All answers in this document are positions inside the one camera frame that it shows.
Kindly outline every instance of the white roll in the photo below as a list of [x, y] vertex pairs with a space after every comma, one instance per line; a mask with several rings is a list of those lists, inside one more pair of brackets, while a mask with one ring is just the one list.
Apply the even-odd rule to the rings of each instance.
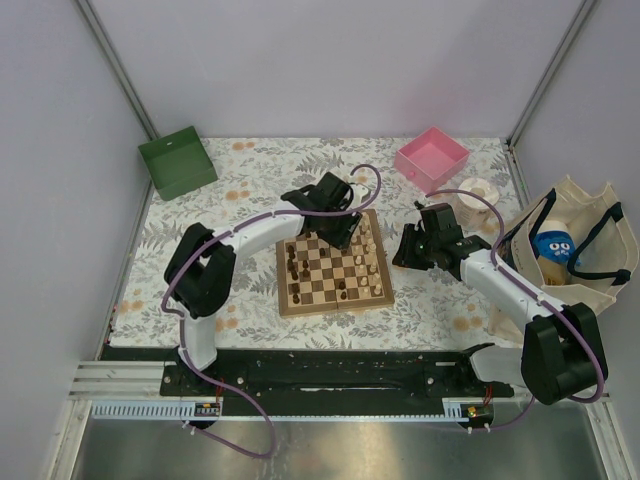
[[[491, 205], [498, 203], [498, 189], [483, 178], [467, 178], [458, 187], [459, 190], [475, 193], [487, 200]], [[453, 212], [458, 224], [464, 228], [478, 228], [489, 216], [489, 207], [475, 198], [463, 193], [456, 194], [453, 201]]]

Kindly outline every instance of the metal floor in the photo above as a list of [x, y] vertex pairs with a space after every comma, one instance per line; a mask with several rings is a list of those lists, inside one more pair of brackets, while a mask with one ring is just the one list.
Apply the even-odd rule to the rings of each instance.
[[[498, 422], [519, 411], [497, 406]], [[76, 480], [169, 479], [605, 479], [584, 408], [536, 405], [504, 432], [467, 436], [460, 427], [417, 423], [292, 422], [276, 425], [274, 459], [251, 460], [176, 422], [90, 420]], [[216, 433], [263, 451], [262, 422], [220, 422]]]

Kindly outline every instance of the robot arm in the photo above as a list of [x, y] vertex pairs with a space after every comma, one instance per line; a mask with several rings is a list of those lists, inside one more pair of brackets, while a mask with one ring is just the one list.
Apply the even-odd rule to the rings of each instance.
[[584, 338], [606, 379], [604, 349], [591, 309], [582, 303], [565, 305], [498, 260], [502, 269], [533, 292], [536, 298], [531, 298], [494, 266], [488, 243], [478, 236], [464, 238], [451, 206], [417, 206], [421, 225], [405, 225], [393, 264], [419, 270], [439, 266], [484, 294], [524, 333], [522, 349], [490, 346], [473, 354], [471, 363], [480, 380], [526, 385], [547, 405], [596, 384], [596, 370], [584, 349], [559, 319], [540, 305], [541, 299], [561, 312]]
[[[304, 212], [345, 211], [350, 206], [359, 206], [368, 194], [366, 187], [350, 185], [326, 173], [317, 185], [285, 193], [272, 208], [238, 225], [219, 227], [215, 231], [200, 223], [187, 228], [165, 270], [167, 283], [171, 283], [182, 266], [214, 236], [237, 232], [202, 252], [172, 293], [184, 314], [187, 349], [198, 369], [206, 368], [217, 357], [214, 315], [229, 297], [235, 266], [263, 248], [306, 232], [317, 232], [329, 245], [346, 248], [362, 218], [360, 213], [322, 217]], [[282, 211], [291, 213], [273, 214]]]

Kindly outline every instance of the black bag strap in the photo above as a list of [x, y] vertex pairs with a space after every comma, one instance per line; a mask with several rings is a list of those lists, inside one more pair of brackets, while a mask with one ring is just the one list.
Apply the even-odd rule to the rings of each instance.
[[533, 243], [533, 240], [536, 238], [536, 235], [538, 234], [538, 231], [540, 230], [540, 227], [542, 226], [542, 223], [549, 216], [549, 213], [551, 212], [551, 209], [553, 208], [553, 206], [556, 203], [556, 198], [557, 198], [556, 189], [552, 188], [549, 191], [549, 193], [547, 193], [547, 195], [544, 197], [543, 200], [546, 200], [546, 203], [544, 204], [544, 207], [542, 208], [542, 211], [540, 212], [540, 215], [538, 215], [538, 218], [536, 218], [536, 221], [533, 224], [533, 227], [531, 227], [531, 231], [529, 232], [529, 243], [531, 244], [531, 248], [533, 249], [533, 255], [536, 258], [538, 258], [540, 256], [540, 252], [538, 252], [538, 249], [536, 248], [535, 244]]
[[605, 278], [613, 278], [614, 280], [611, 284], [612, 286], [624, 285], [631, 279], [631, 272], [629, 270], [625, 270], [624, 268], [621, 268], [617, 272], [588, 273], [576, 271], [576, 262], [578, 261], [578, 257], [600, 234], [609, 219], [612, 219], [614, 222], [618, 223], [623, 218], [624, 213], [622, 213], [622, 204], [620, 202], [617, 202], [605, 212], [600, 221], [591, 229], [584, 242], [582, 242], [582, 244], [580, 244], [580, 246], [576, 248], [576, 251], [573, 252], [571, 258], [569, 258], [569, 261], [567, 262], [567, 270], [569, 270], [569, 273], [571, 275], [582, 278], [584, 280], [603, 280]]

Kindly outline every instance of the canvas bag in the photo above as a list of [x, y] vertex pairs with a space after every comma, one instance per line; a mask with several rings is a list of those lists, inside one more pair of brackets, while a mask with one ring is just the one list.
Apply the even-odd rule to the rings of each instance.
[[[576, 251], [567, 263], [567, 285], [544, 283], [532, 240], [544, 220], [567, 225]], [[505, 228], [498, 253], [523, 277], [567, 305], [584, 303], [599, 315], [615, 303], [638, 265], [638, 243], [613, 188], [591, 196], [569, 176], [532, 202]], [[508, 317], [492, 307], [489, 332], [522, 341], [522, 333]]]

